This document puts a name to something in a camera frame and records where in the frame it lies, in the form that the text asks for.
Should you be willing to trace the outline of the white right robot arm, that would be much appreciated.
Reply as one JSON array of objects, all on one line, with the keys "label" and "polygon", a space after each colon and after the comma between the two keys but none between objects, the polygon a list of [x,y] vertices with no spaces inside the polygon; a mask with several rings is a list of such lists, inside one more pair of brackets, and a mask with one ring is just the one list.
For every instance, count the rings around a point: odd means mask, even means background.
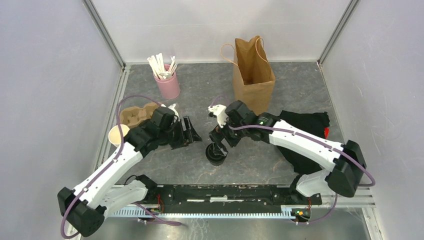
[{"label": "white right robot arm", "polygon": [[217,126],[209,132],[212,143],[205,150],[209,162],[219,166],[225,161],[228,150],[223,140],[230,147],[244,137],[274,145],[298,173],[288,191],[295,204],[302,204],[322,190],[352,198],[361,186],[362,176],[370,175],[358,143],[327,140],[323,130],[318,135],[306,131],[313,122],[326,120],[325,112],[257,115],[240,100],[229,106],[211,105],[208,111],[217,120]]}]

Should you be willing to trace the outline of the black plastic cup lid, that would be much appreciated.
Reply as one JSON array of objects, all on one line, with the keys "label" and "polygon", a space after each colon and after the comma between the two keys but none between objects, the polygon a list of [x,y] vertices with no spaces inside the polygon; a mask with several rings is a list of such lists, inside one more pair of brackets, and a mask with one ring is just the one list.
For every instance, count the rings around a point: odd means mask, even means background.
[{"label": "black plastic cup lid", "polygon": [[211,164],[220,165],[225,161],[227,152],[222,150],[216,143],[210,143],[205,149],[205,156]]}]

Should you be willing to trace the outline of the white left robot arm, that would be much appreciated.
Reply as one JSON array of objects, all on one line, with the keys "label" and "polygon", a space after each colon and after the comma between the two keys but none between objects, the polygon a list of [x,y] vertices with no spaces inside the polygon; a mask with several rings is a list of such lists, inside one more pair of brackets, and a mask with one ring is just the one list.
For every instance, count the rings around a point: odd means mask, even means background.
[{"label": "white left robot arm", "polygon": [[79,235],[89,237],[119,209],[138,201],[153,203],[157,190],[139,179],[114,191],[110,189],[124,173],[159,146],[169,145],[178,149],[200,141],[202,138],[189,117],[180,118],[174,109],[158,107],[151,118],[123,136],[123,142],[113,155],[87,179],[72,189],[64,187],[58,192],[58,205],[63,217],[61,226],[69,223]]}]

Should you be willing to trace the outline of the black paper coffee cup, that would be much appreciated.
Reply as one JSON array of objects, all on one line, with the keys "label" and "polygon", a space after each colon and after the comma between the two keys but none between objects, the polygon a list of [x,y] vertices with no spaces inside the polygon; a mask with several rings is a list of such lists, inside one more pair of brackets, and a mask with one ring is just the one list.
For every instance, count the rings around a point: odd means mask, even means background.
[{"label": "black paper coffee cup", "polygon": [[219,155],[218,157],[207,156],[206,158],[209,161],[209,163],[212,164],[213,166],[220,166],[224,163],[227,157]]}]

